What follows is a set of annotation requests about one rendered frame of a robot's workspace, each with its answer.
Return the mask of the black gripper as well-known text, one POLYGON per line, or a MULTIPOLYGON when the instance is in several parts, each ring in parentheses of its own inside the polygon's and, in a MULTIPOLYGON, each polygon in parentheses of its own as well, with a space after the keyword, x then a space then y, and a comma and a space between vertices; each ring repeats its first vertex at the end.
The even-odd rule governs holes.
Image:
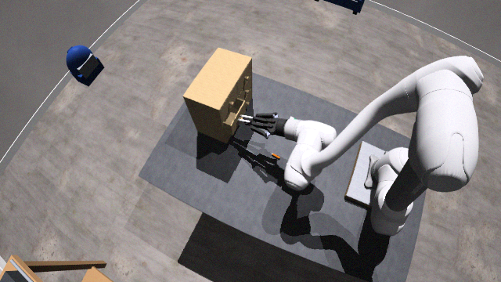
POLYGON ((284 137, 283 130, 287 119, 279 118, 276 112, 272 114, 256 114, 254 117, 240 115, 240 117, 243 118, 238 119, 240 124, 249 125, 252 131, 264 136, 266 139, 268 139, 270 135, 284 137), (260 128, 268 130, 268 132, 264 132, 260 128))

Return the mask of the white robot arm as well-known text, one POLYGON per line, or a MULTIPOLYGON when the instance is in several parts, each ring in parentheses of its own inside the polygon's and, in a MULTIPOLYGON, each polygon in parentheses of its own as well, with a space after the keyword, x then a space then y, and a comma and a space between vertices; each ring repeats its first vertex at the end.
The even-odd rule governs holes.
POLYGON ((376 98, 338 137, 329 125, 290 118, 283 134, 297 143, 285 168, 286 185, 303 190, 379 121, 416 112, 409 149, 385 151, 381 158, 370 155, 364 182, 376 190, 370 216, 374 231, 394 236, 427 188, 452 192, 469 183, 479 148, 473 94, 483 79, 472 57, 449 57, 420 68, 376 98))

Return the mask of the small wooden chest of drawers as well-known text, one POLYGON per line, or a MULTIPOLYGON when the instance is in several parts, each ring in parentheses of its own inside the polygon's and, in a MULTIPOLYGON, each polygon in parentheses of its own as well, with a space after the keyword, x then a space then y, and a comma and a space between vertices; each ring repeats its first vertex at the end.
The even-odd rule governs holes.
POLYGON ((183 98, 196 126, 196 130, 227 143, 220 109, 251 61, 252 57, 217 48, 204 65, 183 98))

